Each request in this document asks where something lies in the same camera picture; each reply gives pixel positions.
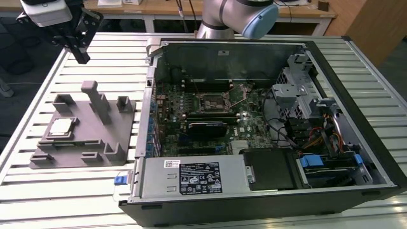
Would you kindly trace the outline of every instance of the metal slatted table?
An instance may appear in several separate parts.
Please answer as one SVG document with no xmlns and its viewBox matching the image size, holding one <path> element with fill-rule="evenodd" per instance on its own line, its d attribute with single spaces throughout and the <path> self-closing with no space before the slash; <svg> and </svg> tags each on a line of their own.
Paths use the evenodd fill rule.
<svg viewBox="0 0 407 229">
<path fill-rule="evenodd" d="M 143 89 L 147 39 L 190 38 L 187 34 L 99 33 L 88 49 L 91 61 L 79 65 L 61 52 L 20 125 L 0 156 L 0 228 L 140 228 L 122 212 L 127 186 L 114 186 L 119 173 L 134 168 Z M 403 171 L 407 172 L 407 104 L 352 42 L 339 37 L 270 36 L 268 40 L 312 40 L 320 48 L 363 114 Z M 51 121 L 57 93 L 88 100 L 82 82 L 96 80 L 107 98 L 127 95 L 138 101 L 128 163 L 122 167 L 28 168 L 36 143 Z M 328 87 L 322 82 L 327 95 Z M 407 228 L 407 196 L 367 202 L 340 214 L 226 222 L 179 228 L 259 229 Z"/>
</svg>

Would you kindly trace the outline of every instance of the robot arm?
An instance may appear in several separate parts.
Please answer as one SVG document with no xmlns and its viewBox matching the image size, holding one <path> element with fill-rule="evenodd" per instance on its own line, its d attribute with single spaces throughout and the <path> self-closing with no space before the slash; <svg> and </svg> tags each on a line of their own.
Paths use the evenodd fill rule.
<svg viewBox="0 0 407 229">
<path fill-rule="evenodd" d="M 103 15 L 84 8 L 83 0 L 20 0 L 24 12 L 17 22 L 53 45 L 72 52 L 78 63 L 87 64 L 87 48 Z"/>
<path fill-rule="evenodd" d="M 83 0 L 20 0 L 24 12 L 17 22 L 53 45 L 72 52 L 78 63 L 87 64 L 87 48 L 103 15 L 84 8 Z M 272 0 L 204 0 L 203 23 L 198 38 L 232 39 L 234 31 L 246 38 L 262 38 L 278 18 Z"/>
<path fill-rule="evenodd" d="M 272 0 L 203 0 L 203 23 L 198 38 L 232 39 L 234 31 L 262 38 L 279 16 Z"/>
</svg>

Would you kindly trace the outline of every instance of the black label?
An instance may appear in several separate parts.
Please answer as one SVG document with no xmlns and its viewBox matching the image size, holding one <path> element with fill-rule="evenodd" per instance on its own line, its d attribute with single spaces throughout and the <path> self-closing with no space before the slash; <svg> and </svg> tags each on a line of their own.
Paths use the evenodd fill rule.
<svg viewBox="0 0 407 229">
<path fill-rule="evenodd" d="M 179 192 L 182 195 L 222 193 L 219 163 L 180 164 Z"/>
</svg>

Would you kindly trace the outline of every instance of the green circuit board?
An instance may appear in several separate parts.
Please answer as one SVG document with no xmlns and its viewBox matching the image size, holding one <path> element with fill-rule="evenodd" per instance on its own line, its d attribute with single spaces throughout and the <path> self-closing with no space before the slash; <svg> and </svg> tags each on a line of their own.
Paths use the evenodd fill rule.
<svg viewBox="0 0 407 229">
<path fill-rule="evenodd" d="M 236 89 L 230 93 L 228 101 L 231 104 L 243 100 L 243 93 L 239 93 L 239 90 L 247 87 L 247 83 L 234 83 Z M 264 89 L 250 89 L 246 99 L 230 108 L 220 101 L 222 93 L 186 93 L 180 85 L 171 84 L 158 84 L 158 89 L 160 156 L 186 156 L 179 153 L 179 150 L 191 148 L 216 148 L 219 155 L 230 155 L 232 154 L 231 141 L 234 140 L 247 140 L 250 148 L 272 147 L 271 135 L 266 128 L 260 109 Z M 204 105 L 200 98 L 214 102 Z M 191 141 L 188 138 L 184 132 L 183 115 L 186 113 L 198 114 L 202 111 L 234 113 L 239 117 L 238 124 L 228 125 L 224 137 L 204 141 Z"/>
</svg>

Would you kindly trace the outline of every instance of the screw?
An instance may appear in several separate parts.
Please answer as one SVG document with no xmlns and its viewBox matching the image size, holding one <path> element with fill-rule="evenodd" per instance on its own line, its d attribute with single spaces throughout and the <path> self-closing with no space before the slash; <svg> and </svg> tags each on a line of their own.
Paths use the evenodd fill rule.
<svg viewBox="0 0 407 229">
<path fill-rule="evenodd" d="M 250 184 L 252 184 L 255 182 L 254 177 L 251 175 L 247 176 L 247 181 L 248 181 Z"/>
</svg>

